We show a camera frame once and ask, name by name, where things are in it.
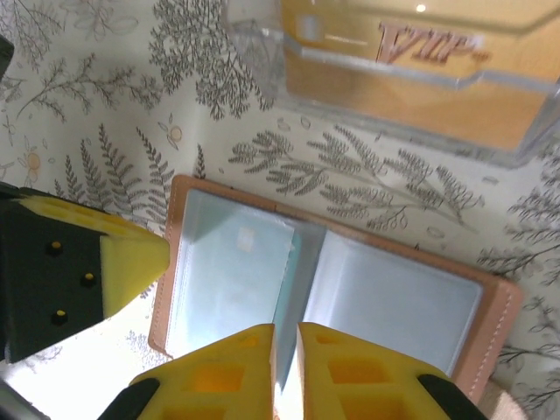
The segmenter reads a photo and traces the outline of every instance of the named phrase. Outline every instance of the patterned surface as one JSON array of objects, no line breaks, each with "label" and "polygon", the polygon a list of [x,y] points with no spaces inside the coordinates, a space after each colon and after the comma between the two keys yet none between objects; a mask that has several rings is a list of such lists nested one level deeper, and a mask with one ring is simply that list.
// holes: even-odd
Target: patterned surface
[{"label": "patterned surface", "polygon": [[[518,171],[272,107],[218,0],[0,0],[0,179],[161,231],[195,173],[509,276],[527,292],[495,378],[560,418],[560,151]],[[54,419],[96,418],[149,350],[153,288],[3,374]]]}]

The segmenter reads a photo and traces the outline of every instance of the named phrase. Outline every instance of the stitching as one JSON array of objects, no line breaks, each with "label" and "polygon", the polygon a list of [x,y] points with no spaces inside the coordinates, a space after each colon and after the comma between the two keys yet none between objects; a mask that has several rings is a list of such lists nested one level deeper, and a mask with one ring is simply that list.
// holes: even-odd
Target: stitching
[{"label": "stitching", "polygon": [[513,300],[512,299],[512,294],[508,290],[507,291],[506,305],[504,306],[504,310],[501,313],[500,320],[498,321],[498,325],[496,326],[496,329],[492,334],[492,339],[490,340],[490,344],[488,344],[488,349],[486,350],[486,353],[484,354],[484,359],[482,359],[482,362],[480,363],[480,366],[479,366],[479,370],[477,371],[476,376],[474,377],[474,382],[472,383],[471,390],[469,391],[469,397],[473,396],[473,392],[474,392],[474,389],[476,388],[476,384],[478,383],[478,381],[479,381],[479,379],[482,375],[482,370],[484,369],[485,365],[487,364],[490,352],[492,352],[492,349],[493,349],[494,344],[496,342],[496,337],[498,337],[498,334],[500,333],[500,329],[501,329],[501,327],[504,323],[504,320],[506,319],[506,316],[508,315],[509,306],[511,305],[512,300]]},{"label": "stitching", "polygon": [[[173,211],[173,209],[175,208],[175,200],[177,198],[177,190],[178,190],[178,188],[175,188],[173,190],[173,193],[170,197],[170,202],[169,202],[169,208],[171,209],[171,219],[169,220],[169,232],[166,232],[166,234],[165,234],[165,239],[168,242],[171,242],[173,227],[175,226],[175,218],[173,216],[175,214],[175,212]],[[167,275],[164,274],[160,279],[161,285],[160,284],[157,285],[158,287],[161,287],[162,294],[164,293],[164,290],[165,290],[165,283],[166,283],[165,279],[166,278],[167,278]],[[162,304],[162,299],[160,297],[159,299],[157,299],[157,302],[154,304],[153,318],[154,318],[154,329],[155,330],[159,329],[159,320],[161,318],[161,304]]]}]

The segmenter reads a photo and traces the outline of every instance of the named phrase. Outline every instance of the card holder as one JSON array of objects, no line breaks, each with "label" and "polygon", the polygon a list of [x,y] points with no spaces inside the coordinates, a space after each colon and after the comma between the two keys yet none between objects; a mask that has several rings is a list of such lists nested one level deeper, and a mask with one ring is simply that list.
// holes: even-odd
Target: card holder
[{"label": "card holder", "polygon": [[179,357],[274,322],[280,388],[304,320],[427,361],[477,402],[522,301],[503,278],[187,176],[166,234],[150,345]]}]

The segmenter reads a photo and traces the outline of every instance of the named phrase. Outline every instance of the flower illustration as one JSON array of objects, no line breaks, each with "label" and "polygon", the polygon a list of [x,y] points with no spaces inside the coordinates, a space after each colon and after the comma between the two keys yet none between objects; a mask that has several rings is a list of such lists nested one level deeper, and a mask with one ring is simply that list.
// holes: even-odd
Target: flower illustration
[{"label": "flower illustration", "polygon": [[37,146],[29,144],[29,138],[25,138],[25,153],[22,157],[18,157],[17,161],[27,169],[27,177],[24,185],[31,187],[39,179],[39,169],[41,167],[41,158],[37,153]]},{"label": "flower illustration", "polygon": [[183,139],[183,130],[178,125],[173,125],[173,114],[169,114],[168,124],[158,122],[159,128],[167,135],[167,141],[173,149],[179,150],[177,143]]}]

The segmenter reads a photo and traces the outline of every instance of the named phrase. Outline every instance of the printed paper backdrop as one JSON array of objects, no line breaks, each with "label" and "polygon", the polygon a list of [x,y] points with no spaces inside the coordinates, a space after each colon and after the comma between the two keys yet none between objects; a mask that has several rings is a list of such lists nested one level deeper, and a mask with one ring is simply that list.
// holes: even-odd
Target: printed paper backdrop
[{"label": "printed paper backdrop", "polygon": [[[162,232],[177,173],[228,184],[510,277],[526,291],[495,378],[560,418],[560,150],[506,171],[274,107],[218,0],[0,0],[16,47],[0,85],[0,180]],[[53,419],[97,418],[166,358],[154,288],[13,367]]]}]

